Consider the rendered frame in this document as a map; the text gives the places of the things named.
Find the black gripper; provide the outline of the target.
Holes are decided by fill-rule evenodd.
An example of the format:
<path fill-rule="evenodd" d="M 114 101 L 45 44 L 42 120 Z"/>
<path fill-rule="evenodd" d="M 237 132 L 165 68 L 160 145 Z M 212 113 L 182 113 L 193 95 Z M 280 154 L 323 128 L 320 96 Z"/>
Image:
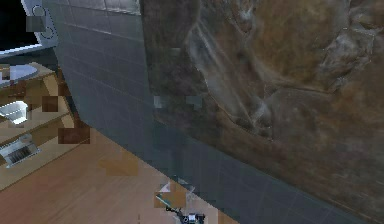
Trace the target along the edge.
<path fill-rule="evenodd" d="M 181 224 L 187 224 L 188 223 L 188 218 L 183 214 L 183 212 L 181 211 L 181 209 L 175 209 L 175 208 L 172 208 L 172 207 L 166 207 L 166 210 L 168 212 L 173 212 L 176 214 L 176 217 L 178 218 L 178 220 L 181 222 Z"/>

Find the wooden shelf unit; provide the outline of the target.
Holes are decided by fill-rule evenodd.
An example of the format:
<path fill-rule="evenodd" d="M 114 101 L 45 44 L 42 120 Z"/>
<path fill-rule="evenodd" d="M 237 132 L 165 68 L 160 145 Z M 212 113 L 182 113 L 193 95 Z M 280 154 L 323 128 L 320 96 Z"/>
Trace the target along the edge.
<path fill-rule="evenodd" d="M 38 70 L 36 75 L 0 88 L 0 107 L 14 101 L 28 105 L 27 120 L 21 124 L 0 115 L 0 147 L 31 134 L 40 152 L 10 168 L 0 155 L 0 192 L 90 141 L 89 127 L 81 124 L 67 102 L 70 92 L 63 75 L 36 62 L 29 65 Z"/>

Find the silver toaster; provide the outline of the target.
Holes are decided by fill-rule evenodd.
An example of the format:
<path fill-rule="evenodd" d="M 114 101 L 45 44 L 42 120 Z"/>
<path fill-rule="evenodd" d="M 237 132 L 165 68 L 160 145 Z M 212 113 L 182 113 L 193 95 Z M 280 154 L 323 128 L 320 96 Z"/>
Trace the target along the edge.
<path fill-rule="evenodd" d="M 13 142 L 0 147 L 0 155 L 5 159 L 7 168 L 18 164 L 39 152 L 40 149 L 33 143 L 31 134 L 24 134 Z"/>

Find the silver metal bowl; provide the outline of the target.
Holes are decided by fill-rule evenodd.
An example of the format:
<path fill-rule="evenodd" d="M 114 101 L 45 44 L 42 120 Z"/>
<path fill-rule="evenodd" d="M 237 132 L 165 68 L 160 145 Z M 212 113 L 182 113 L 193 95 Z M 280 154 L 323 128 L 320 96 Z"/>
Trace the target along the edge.
<path fill-rule="evenodd" d="M 28 105 L 23 101 L 14 101 L 0 107 L 0 115 L 18 125 L 27 120 Z"/>

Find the pale blue plate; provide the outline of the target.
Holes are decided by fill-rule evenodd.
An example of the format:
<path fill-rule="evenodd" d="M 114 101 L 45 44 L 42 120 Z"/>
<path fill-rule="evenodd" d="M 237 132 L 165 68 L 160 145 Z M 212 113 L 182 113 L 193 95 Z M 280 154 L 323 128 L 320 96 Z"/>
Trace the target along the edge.
<path fill-rule="evenodd" d="M 37 73 L 38 70 L 29 64 L 14 65 L 9 68 L 0 69 L 0 88 L 31 78 Z"/>

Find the large brown wall picture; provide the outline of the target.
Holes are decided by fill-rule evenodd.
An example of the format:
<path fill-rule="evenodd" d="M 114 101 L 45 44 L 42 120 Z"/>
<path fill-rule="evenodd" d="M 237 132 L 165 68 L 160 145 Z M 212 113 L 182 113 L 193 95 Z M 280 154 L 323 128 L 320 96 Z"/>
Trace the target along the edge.
<path fill-rule="evenodd" d="M 384 224 L 384 0 L 140 0 L 154 117 Z"/>

